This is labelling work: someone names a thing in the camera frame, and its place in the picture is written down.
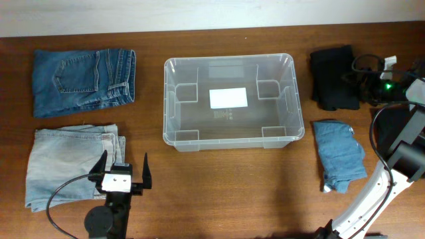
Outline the dark navy garment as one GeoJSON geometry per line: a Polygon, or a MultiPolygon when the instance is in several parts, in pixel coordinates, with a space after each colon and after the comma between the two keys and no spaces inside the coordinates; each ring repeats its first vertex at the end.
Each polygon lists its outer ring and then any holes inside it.
{"type": "Polygon", "coordinates": [[[385,109],[377,118],[378,151],[386,158],[401,142],[424,148],[424,143],[420,142],[420,134],[423,131],[424,108],[385,109]]]}

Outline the black garment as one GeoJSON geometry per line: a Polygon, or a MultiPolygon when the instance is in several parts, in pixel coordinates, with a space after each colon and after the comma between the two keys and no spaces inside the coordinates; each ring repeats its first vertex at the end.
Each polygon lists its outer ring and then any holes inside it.
{"type": "Polygon", "coordinates": [[[350,45],[317,50],[310,54],[313,76],[313,100],[323,110],[358,110],[356,87],[343,78],[350,75],[354,60],[350,45]]]}

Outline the blue garment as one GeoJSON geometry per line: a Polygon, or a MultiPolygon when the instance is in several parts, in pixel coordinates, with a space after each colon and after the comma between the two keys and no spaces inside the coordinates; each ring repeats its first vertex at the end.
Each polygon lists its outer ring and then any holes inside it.
{"type": "Polygon", "coordinates": [[[346,193],[350,182],[367,177],[365,150],[354,138],[353,128],[341,121],[313,122],[315,142],[324,168],[323,192],[346,193]]]}

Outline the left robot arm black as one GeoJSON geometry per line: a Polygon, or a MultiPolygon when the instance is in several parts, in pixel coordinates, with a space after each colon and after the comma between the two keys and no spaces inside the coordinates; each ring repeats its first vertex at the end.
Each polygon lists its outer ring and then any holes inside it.
{"type": "Polygon", "coordinates": [[[84,219],[84,227],[90,238],[125,238],[131,198],[141,196],[152,188],[148,157],[143,159],[141,183],[132,181],[133,167],[129,163],[114,163],[106,170],[108,152],[103,152],[89,172],[88,180],[95,183],[96,190],[106,196],[104,205],[91,209],[84,219]]]}

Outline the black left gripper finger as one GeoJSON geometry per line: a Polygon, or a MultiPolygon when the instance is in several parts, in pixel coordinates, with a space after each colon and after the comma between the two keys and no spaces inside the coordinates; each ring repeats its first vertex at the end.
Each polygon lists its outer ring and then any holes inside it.
{"type": "Polygon", "coordinates": [[[147,153],[145,153],[144,159],[143,159],[142,179],[143,179],[143,188],[152,189],[152,176],[151,176],[151,171],[149,169],[147,153]]]}
{"type": "Polygon", "coordinates": [[[89,172],[88,180],[89,181],[102,181],[104,173],[106,172],[106,162],[107,162],[108,152],[104,150],[100,159],[97,163],[92,167],[89,172]]]}

